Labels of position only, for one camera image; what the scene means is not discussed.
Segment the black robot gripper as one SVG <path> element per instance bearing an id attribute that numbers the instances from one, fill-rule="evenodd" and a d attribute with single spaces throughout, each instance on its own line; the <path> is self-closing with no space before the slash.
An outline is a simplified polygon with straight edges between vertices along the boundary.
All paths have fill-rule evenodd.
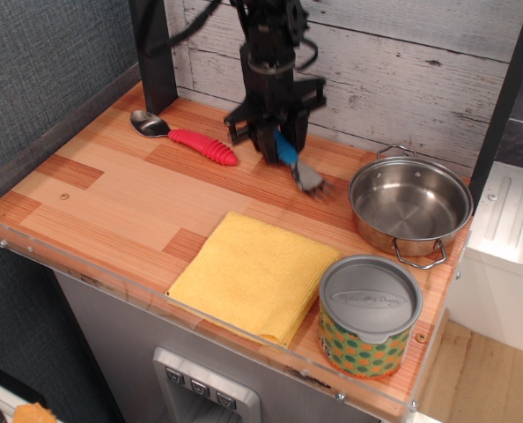
<path id="1" fill-rule="evenodd" d="M 244 44 L 239 52 L 246 97 L 224 119 L 229 138 L 234 145 L 251 139 L 267 164 L 278 165 L 274 126 L 280 125 L 285 138 L 301 152 L 310 113 L 326 105 L 326 81 L 296 80 L 291 48 L 277 50 L 276 58 L 283 58 L 283 63 L 256 63 L 251 43 Z"/>

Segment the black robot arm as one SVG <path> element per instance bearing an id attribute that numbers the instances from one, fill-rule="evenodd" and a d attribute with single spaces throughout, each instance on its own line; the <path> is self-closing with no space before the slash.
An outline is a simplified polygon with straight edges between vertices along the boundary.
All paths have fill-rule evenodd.
<path id="1" fill-rule="evenodd" d="M 270 165 L 278 162 L 275 130 L 297 152 L 306 143 L 310 113 L 326 105 L 324 78 L 296 80 L 318 58 L 305 37 L 308 13 L 299 1 L 233 1 L 245 42 L 239 50 L 245 99 L 225 118 L 233 145 L 251 140 Z"/>

